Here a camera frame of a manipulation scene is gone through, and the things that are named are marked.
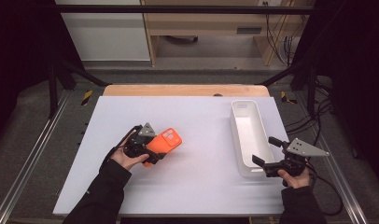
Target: black sleeve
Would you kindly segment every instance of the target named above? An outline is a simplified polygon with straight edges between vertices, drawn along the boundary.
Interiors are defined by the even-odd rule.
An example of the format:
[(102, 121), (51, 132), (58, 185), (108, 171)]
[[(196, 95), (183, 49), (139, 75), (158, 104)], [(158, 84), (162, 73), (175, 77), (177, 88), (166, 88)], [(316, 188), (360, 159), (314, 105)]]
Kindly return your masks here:
[(130, 177), (129, 171), (109, 160), (63, 224), (115, 224), (123, 202), (123, 187)]
[(279, 223), (327, 223), (310, 187), (282, 190), (285, 211)]

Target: gray carpet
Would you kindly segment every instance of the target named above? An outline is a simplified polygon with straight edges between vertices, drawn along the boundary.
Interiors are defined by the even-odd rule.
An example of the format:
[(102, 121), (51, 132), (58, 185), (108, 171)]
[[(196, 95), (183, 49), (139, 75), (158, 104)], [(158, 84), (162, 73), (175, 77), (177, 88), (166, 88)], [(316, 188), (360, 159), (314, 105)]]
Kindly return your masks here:
[[(273, 75), (269, 71), (265, 73), (240, 70), (93, 72), (102, 80), (114, 83), (253, 84)], [(103, 93), (103, 88), (96, 87), (82, 78), (76, 77), (76, 79), (77, 87), (19, 198), (11, 218), (61, 219), (52, 214), (58, 199), (57, 192), (63, 186), (76, 156), (78, 143), (82, 139), (82, 133), (86, 131), (86, 123), (91, 118), (97, 96)], [(305, 114), (298, 104), (281, 102), (280, 91), (285, 91), (288, 99), (297, 99), (297, 93), (291, 92), (287, 83), (282, 80), (271, 86), (269, 91), (276, 100), (283, 122), (290, 124), (302, 119)], [(93, 90), (93, 95), (87, 105), (80, 105), (87, 90)], [(319, 102), (324, 98), (325, 96), (320, 93), (316, 97)], [(36, 138), (42, 131), (48, 113), (49, 98), (46, 82), (21, 94), (18, 106), (7, 125), (6, 133), (0, 140), (0, 202), (7, 194)], [(342, 168), (366, 218), (370, 223), (379, 223), (379, 182), (370, 165), (366, 161), (356, 160), (352, 157), (350, 143), (339, 120), (333, 114), (327, 113), (322, 117), (322, 134)], [(310, 143), (315, 139), (310, 129), (289, 137), (291, 139), (299, 137)], [(312, 159), (312, 163), (319, 175), (330, 180), (323, 160)], [(317, 181), (315, 194), (324, 211), (334, 211), (337, 208), (338, 203), (334, 192), (321, 181)], [(338, 216), (328, 217), (328, 221), (329, 223), (351, 223), (345, 210)]]

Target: orange object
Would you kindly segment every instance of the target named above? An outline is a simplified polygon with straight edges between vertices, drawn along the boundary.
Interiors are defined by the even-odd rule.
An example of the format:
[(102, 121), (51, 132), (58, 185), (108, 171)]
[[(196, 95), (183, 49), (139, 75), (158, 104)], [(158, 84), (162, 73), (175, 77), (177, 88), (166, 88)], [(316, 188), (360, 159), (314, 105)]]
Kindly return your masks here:
[(155, 153), (168, 153), (178, 147), (181, 142), (180, 135), (173, 128), (168, 128), (154, 137), (147, 144), (147, 148)]

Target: white table surface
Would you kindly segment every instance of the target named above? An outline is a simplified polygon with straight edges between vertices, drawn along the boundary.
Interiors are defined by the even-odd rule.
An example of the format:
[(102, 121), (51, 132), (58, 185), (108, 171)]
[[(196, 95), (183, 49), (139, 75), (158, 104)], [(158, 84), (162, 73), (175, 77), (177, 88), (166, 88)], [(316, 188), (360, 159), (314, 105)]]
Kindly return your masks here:
[[(106, 153), (133, 126), (172, 127), (183, 143), (151, 167), (136, 165), (119, 210), (128, 217), (263, 216), (283, 211), (281, 178), (240, 176), (232, 101), (257, 102), (267, 136), (288, 140), (272, 97), (102, 96), (94, 109), (53, 214), (67, 215), (98, 174)], [(275, 160), (281, 149), (271, 146)]]

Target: white tray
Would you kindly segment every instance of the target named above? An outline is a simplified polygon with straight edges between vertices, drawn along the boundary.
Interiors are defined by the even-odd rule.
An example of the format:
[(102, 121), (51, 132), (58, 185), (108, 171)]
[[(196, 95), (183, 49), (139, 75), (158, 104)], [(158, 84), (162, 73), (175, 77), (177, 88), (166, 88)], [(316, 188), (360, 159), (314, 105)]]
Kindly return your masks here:
[(256, 155), (265, 162), (274, 162), (260, 112), (254, 101), (233, 101), (231, 128), (239, 172), (244, 177), (264, 175), (261, 167), (252, 161)]

